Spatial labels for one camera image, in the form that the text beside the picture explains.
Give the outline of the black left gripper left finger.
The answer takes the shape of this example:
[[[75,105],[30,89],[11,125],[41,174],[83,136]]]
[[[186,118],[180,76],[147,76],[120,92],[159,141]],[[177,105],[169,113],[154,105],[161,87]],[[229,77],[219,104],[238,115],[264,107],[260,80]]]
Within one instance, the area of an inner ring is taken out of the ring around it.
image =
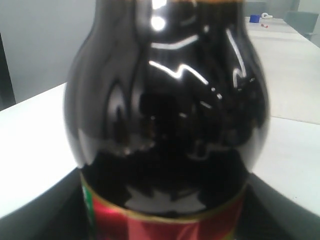
[[[78,169],[0,219],[2,240],[86,240],[88,225]]]

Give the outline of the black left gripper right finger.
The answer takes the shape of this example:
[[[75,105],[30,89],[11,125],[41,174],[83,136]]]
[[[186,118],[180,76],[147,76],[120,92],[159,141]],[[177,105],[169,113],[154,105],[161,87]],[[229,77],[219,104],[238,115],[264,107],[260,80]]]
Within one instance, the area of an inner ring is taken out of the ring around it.
[[[241,212],[242,240],[318,240],[320,217],[289,200],[255,174]]]

